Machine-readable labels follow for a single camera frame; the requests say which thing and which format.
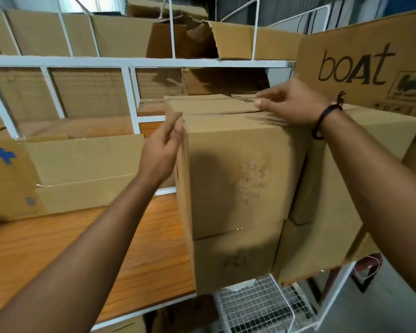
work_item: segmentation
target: finger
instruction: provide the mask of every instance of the finger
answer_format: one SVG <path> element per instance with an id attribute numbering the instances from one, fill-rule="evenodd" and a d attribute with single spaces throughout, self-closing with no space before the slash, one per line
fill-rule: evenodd
<path id="1" fill-rule="evenodd" d="M 273 102 L 267 99 L 257 99 L 254 106 L 259 110 L 280 114 L 287 106 L 287 102 Z"/>
<path id="2" fill-rule="evenodd" d="M 182 144 L 182 140 L 185 135 L 185 127 L 181 120 L 178 120 L 172 130 L 169 140 L 166 144 L 166 149 L 172 154 L 177 155 L 177 151 L 179 150 L 180 144 Z"/>
<path id="3" fill-rule="evenodd" d="M 289 90 L 289 81 L 280 83 L 269 89 L 262 90 L 256 94 L 256 98 L 273 99 L 277 97 L 286 97 Z"/>
<path id="4" fill-rule="evenodd" d="M 158 137 L 160 137 L 164 142 L 168 140 L 169 134 L 174 129 L 176 121 L 182 116 L 182 112 L 173 113 L 171 116 L 167 117 L 166 120 L 160 125 L 154 132 Z"/>

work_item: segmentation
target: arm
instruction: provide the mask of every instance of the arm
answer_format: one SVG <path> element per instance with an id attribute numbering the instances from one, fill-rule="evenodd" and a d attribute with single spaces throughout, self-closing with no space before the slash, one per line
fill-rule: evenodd
<path id="1" fill-rule="evenodd" d="M 258 94 L 256 106 L 313 127 L 330 102 L 297 79 Z M 416 291 L 416 174 L 347 114 L 334 110 L 320 132 L 362 222 L 379 249 Z"/>
<path id="2" fill-rule="evenodd" d="M 60 256 L 0 311 L 0 332 L 89 332 L 154 192 L 172 173 L 181 114 L 146 141 L 138 174 Z"/>

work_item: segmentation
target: wire mesh basket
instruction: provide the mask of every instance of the wire mesh basket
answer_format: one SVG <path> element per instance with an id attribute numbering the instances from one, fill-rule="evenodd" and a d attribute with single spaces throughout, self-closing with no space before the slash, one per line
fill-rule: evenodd
<path id="1" fill-rule="evenodd" d="M 296 333 L 316 324 L 315 312 L 300 287 L 281 287 L 272 275 L 238 291 L 214 294 L 226 333 Z"/>

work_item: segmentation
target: blue printed logo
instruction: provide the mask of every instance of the blue printed logo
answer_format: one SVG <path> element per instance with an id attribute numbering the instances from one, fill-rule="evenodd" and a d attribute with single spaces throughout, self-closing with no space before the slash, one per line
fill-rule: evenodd
<path id="1" fill-rule="evenodd" d="M 5 151 L 3 148 L 0 147 L 0 158 L 7 164 L 11 164 L 11 159 L 17 157 L 14 152 Z"/>

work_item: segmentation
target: left hand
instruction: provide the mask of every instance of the left hand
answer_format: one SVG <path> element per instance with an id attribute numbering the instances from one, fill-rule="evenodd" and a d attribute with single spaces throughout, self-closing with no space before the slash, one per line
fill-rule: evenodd
<path id="1" fill-rule="evenodd" d="M 167 179 L 174 169 L 185 134 L 183 122 L 179 120 L 181 116 L 182 112 L 177 112 L 167 118 L 143 146 L 138 175 L 155 186 Z"/>

